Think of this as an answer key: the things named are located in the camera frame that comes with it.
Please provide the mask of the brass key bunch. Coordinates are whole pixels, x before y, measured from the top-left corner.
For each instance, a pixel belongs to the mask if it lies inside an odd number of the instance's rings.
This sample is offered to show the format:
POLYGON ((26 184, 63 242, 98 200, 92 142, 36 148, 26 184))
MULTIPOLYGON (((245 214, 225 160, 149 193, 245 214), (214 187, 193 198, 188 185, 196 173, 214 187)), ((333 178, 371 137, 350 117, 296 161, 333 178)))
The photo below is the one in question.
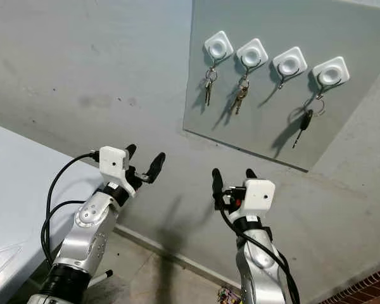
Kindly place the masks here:
POLYGON ((231 107, 231 112, 238 115, 241 109, 241 105, 243 103, 243 99, 248 95, 249 90, 249 77, 247 75, 243 75, 239 81, 239 89, 236 93, 236 97, 234 98, 234 103, 231 107))

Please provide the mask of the silver key bunch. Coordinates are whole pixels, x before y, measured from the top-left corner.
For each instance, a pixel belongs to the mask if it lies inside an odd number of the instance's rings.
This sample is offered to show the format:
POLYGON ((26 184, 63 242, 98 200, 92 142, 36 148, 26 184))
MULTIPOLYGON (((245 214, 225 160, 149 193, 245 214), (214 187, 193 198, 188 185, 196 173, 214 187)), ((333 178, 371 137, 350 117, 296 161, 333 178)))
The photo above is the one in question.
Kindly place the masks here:
POLYGON ((210 106, 210 100, 212 96, 212 87, 216 79, 218 78, 218 72, 214 66, 205 73, 205 105, 210 106))

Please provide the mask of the small multicoloured object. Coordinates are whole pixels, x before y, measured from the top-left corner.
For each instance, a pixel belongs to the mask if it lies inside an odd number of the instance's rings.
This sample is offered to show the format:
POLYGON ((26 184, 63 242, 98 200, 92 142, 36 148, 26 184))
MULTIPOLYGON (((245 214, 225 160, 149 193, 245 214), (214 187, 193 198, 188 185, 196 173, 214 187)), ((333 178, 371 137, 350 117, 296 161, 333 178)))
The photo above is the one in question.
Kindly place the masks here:
POLYGON ((243 301, 233 290, 222 288, 218 291, 218 304, 243 304, 243 301))

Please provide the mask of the white rod black tip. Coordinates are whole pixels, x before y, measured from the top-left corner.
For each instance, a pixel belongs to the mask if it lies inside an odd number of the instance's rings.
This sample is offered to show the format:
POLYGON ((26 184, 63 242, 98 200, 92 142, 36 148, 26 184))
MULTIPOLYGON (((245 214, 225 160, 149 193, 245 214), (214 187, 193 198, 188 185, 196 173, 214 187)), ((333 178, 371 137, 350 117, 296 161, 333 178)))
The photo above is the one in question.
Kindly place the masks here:
POLYGON ((106 272, 101 273, 100 275, 94 276, 89 281, 89 286, 94 286, 98 282, 101 282, 103 280, 106 280, 107 278, 111 277, 113 275, 113 272, 111 270, 107 270, 106 272))

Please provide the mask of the white plastic table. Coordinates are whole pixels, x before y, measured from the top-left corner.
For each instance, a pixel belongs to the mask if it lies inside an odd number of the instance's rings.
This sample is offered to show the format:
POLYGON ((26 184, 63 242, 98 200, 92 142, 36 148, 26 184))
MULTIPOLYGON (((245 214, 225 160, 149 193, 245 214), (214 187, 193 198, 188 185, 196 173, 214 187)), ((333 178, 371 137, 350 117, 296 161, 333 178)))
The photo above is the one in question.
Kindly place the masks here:
POLYGON ((44 261, 46 194, 71 156, 0 125, 0 304, 10 304, 44 261))

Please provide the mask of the grey wall board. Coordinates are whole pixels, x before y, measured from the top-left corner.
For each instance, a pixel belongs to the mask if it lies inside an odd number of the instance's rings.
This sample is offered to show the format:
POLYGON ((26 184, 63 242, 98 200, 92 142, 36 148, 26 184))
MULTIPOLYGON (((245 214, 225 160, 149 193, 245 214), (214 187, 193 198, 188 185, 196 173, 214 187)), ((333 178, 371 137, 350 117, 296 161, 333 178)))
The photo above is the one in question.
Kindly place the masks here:
POLYGON ((184 129, 274 160, 310 170, 355 112, 380 75, 380 8, 341 0, 194 0, 188 55, 184 129), (225 31, 234 53, 214 61, 203 43, 225 31), (236 50, 259 38, 268 63, 245 69, 236 50), (280 77, 274 57, 299 46, 308 70, 277 89, 280 77), (305 110, 320 110, 314 99, 319 87, 312 69, 343 57, 350 80, 323 96, 324 114, 314 117, 296 148, 305 110), (205 73, 215 67, 210 106, 205 105, 205 73), (239 114, 231 107, 243 75, 248 95, 239 114))

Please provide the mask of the white square wall hook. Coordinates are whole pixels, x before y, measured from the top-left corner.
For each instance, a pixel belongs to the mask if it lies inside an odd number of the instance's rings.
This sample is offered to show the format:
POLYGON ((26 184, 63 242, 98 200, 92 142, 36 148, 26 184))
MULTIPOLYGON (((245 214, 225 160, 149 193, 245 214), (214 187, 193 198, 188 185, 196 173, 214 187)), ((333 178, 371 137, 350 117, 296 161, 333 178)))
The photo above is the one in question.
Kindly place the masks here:
POLYGON ((214 61, 226 59, 231 57, 234 53, 233 46, 229 41, 227 33, 223 30, 211 35, 211 37, 203 43, 203 46, 210 58, 213 58, 214 61))
POLYGON ((259 38, 253 38, 236 50, 236 57, 240 64, 247 70, 261 67, 268 63, 268 53, 263 48, 262 41, 259 38))
POLYGON ((291 47, 291 49, 279 53, 273 58, 272 64, 280 77, 279 84, 277 84, 278 90, 282 89, 289 79, 302 75, 308 70, 308 62, 299 46, 291 47))
POLYGON ((335 57, 315 66, 312 75, 319 87, 315 99, 323 98, 330 89, 335 89, 350 80, 349 69, 343 57, 335 57))

